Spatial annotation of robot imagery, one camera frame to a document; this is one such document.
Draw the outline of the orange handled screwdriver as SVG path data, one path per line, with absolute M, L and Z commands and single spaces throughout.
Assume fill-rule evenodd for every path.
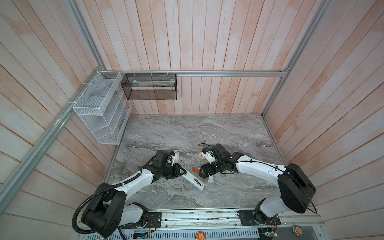
M 187 167 L 191 168 L 193 170 L 193 172 L 199 174 L 200 173 L 200 170 L 198 168 L 195 168 L 195 167 L 192 167 L 190 165 L 188 165 L 187 163 L 185 162 L 182 162 L 184 165 L 186 165 Z

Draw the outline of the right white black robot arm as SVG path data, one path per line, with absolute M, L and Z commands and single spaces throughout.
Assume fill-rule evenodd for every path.
M 255 160 L 242 153 L 230 154 L 221 144 L 211 146 L 202 143 L 202 146 L 204 148 L 200 156 L 208 163 L 200 167 L 200 177 L 208 179 L 217 173 L 245 174 L 267 181 L 279 188 L 280 193 L 277 196 L 259 201 L 251 217 L 246 218 L 244 211 L 238 212 L 239 217 L 249 221 L 250 225 L 270 224 L 279 214 L 287 211 L 304 214 L 313 204 L 316 187 L 298 165 L 274 165 Z

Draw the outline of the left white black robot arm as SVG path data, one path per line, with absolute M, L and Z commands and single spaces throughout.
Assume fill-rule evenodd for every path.
M 116 184 L 102 183 L 95 193 L 86 198 L 75 210 L 72 228 L 83 235 L 98 233 L 110 237 L 126 224 L 147 224 L 148 209 L 139 203 L 126 201 L 141 189 L 164 178 L 172 180 L 187 173 L 179 161 L 178 150 L 157 151 L 139 171 Z

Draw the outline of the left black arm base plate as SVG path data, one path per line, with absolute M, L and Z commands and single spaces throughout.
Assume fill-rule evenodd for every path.
M 136 229 L 158 229 L 162 223 L 162 212 L 149 212 L 146 220 L 132 224 Z

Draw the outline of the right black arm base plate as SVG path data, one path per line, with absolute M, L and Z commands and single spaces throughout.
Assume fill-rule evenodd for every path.
M 256 216 L 254 210 L 240 210 L 237 212 L 237 216 L 241 221 L 242 226 L 279 226 L 281 220 L 278 215 L 273 218 Z

